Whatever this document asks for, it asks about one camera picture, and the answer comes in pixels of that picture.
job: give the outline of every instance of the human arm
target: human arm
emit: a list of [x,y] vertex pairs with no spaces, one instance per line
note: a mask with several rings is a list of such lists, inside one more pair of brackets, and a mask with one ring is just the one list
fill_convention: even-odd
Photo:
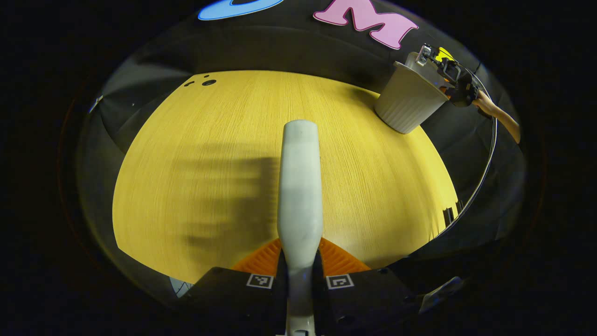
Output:
[[518,123],[512,119],[512,117],[504,112],[501,108],[497,107],[491,99],[483,91],[479,90],[479,97],[473,100],[473,105],[482,109],[483,112],[488,115],[495,117],[498,121],[504,125],[508,133],[512,135],[516,143],[521,141],[521,129]]

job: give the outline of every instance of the yellow sticker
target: yellow sticker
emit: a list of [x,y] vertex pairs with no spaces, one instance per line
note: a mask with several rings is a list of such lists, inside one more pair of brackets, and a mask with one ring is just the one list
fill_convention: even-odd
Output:
[[450,55],[450,53],[448,52],[448,50],[439,47],[439,54],[435,57],[435,60],[441,62],[442,58],[447,57],[449,60],[454,60],[454,58],[452,57],[452,55]]

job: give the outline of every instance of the orange gripper base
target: orange gripper base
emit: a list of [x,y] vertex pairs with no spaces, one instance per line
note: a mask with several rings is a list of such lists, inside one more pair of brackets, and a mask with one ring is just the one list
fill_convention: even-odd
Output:
[[[232,267],[233,270],[247,273],[276,276],[278,257],[282,243],[280,239],[258,248]],[[324,266],[324,276],[368,271],[370,268],[338,245],[322,238],[319,242],[319,253]]]

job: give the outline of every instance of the yellow wood surface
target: yellow wood surface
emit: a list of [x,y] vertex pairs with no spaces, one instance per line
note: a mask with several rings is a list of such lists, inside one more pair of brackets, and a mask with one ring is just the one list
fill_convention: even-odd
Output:
[[[194,283],[278,237],[284,124],[319,127],[324,237],[382,267],[445,228],[456,192],[421,127],[400,134],[377,93],[274,71],[193,76],[152,114],[128,150],[113,201],[118,247]],[[216,80],[213,85],[202,82]]]

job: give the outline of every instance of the pink letter m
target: pink letter m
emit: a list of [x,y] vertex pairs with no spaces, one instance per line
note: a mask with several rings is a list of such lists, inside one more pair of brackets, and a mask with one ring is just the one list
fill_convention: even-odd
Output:
[[369,35],[392,49],[400,49],[400,41],[404,35],[413,28],[418,29],[417,25],[400,14],[377,14],[370,0],[333,0],[325,11],[315,12],[313,17],[332,25],[345,26],[348,21],[344,17],[349,10],[352,10],[352,21],[358,31],[383,25]]

